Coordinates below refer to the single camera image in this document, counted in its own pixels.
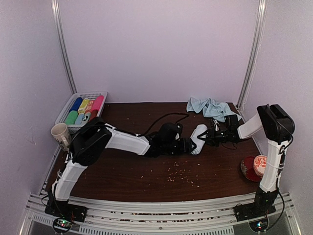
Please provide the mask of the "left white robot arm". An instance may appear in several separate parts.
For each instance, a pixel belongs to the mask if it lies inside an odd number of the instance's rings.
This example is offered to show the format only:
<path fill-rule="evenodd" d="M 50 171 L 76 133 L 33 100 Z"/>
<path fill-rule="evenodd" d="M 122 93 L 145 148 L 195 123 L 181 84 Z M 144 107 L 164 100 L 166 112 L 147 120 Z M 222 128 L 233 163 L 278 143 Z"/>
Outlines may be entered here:
<path fill-rule="evenodd" d="M 47 208 L 59 217 L 70 213 L 67 203 L 70 193 L 83 171 L 96 163 L 105 149 L 117 149 L 139 156 L 156 158 L 160 155 L 192 153 L 197 145 L 191 138 L 181 137 L 182 125 L 166 123 L 156 131 L 143 134 L 128 132 L 96 117 L 80 128 L 73 136 L 64 167 L 48 191 Z"/>

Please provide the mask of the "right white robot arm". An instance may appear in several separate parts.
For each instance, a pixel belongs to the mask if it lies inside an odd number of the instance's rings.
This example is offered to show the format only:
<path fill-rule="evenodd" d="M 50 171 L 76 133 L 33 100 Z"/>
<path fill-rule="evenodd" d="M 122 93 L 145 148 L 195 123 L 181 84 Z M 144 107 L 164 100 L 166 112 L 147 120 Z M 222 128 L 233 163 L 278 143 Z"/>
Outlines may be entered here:
<path fill-rule="evenodd" d="M 221 143 L 238 143 L 263 130 L 268 140 L 268 154 L 265 172 L 252 203 L 236 205 L 237 221 L 265 216 L 276 211 L 274 202 L 281 195 L 279 184 L 285 166 L 287 148 L 293 142 L 295 124 L 292 118 L 278 104 L 257 107 L 257 114 L 240 125 L 236 115 L 225 118 L 226 129 L 209 129 L 197 135 L 197 139 L 210 146 Z"/>

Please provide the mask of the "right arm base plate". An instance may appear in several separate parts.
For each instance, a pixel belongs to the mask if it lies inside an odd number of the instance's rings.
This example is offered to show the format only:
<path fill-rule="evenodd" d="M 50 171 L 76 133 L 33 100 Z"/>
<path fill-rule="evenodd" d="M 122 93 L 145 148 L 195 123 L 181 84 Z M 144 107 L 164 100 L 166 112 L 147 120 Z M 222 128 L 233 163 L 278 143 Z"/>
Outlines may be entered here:
<path fill-rule="evenodd" d="M 237 222 L 255 219 L 276 212 L 276 208 L 273 205 L 267 210 L 257 210 L 254 203 L 236 205 L 233 209 Z"/>

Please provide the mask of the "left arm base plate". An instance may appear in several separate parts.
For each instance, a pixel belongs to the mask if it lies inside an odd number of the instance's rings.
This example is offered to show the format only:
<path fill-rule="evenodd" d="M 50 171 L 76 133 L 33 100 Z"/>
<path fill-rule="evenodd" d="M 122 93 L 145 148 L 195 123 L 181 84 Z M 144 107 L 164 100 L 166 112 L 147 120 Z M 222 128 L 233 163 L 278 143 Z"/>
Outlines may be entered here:
<path fill-rule="evenodd" d="M 45 213 L 54 217 L 64 218 L 67 221 L 84 222 L 87 210 L 86 207 L 78 205 L 65 204 L 56 206 L 52 204 L 45 208 Z"/>

